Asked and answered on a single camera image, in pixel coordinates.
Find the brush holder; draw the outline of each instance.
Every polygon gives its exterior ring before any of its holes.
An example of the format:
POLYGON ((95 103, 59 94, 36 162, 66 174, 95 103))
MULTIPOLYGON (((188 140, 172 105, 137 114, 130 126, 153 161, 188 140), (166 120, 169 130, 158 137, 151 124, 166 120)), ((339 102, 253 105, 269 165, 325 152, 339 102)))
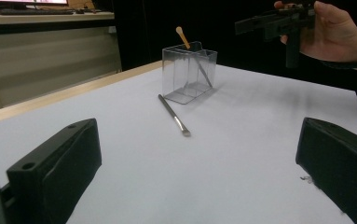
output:
POLYGON ((187 104, 213 88, 217 52, 203 49, 200 42, 165 48, 162 93, 164 98, 187 104))

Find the human hand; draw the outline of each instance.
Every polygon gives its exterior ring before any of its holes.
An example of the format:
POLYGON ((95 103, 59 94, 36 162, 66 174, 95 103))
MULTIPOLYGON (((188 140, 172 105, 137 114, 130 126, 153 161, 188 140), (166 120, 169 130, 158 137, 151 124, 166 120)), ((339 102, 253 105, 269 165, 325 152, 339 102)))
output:
MULTIPOLYGON (((283 8, 282 1, 274 4, 283 8)), ((357 26, 347 11, 316 1, 315 26, 303 28, 300 37, 300 51, 311 58, 330 62, 357 61, 357 26)), ((281 37, 286 44, 288 37, 281 37)))

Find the desk panel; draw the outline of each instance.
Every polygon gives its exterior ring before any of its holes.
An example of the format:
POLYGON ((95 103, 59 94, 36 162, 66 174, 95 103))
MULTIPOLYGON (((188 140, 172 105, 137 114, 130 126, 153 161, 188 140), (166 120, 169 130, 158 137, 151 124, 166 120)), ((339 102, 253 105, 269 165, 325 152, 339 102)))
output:
POLYGON ((68 223, 352 223, 295 164, 304 117, 357 133, 353 91, 218 65, 214 90, 158 99, 161 69, 0 120, 5 170, 65 125, 98 120, 103 165, 68 223))

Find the keyboard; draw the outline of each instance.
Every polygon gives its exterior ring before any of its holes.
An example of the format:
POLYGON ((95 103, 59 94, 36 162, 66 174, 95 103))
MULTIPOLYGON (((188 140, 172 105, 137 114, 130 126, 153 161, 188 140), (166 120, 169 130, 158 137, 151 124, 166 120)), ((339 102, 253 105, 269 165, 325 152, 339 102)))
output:
POLYGON ((64 9, 13 9, 13 8, 0 8, 0 15, 4 16, 43 16, 43 15, 73 15, 72 10, 64 9))

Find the black wristband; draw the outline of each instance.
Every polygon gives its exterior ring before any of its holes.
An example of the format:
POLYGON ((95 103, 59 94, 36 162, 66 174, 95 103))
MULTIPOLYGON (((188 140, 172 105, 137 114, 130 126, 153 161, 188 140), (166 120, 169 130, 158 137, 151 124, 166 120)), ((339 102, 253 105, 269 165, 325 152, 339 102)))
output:
POLYGON ((352 68, 357 68, 357 62, 353 63, 334 63, 334 62, 327 62, 327 61, 321 61, 324 65, 335 68, 335 69, 352 69, 352 68))

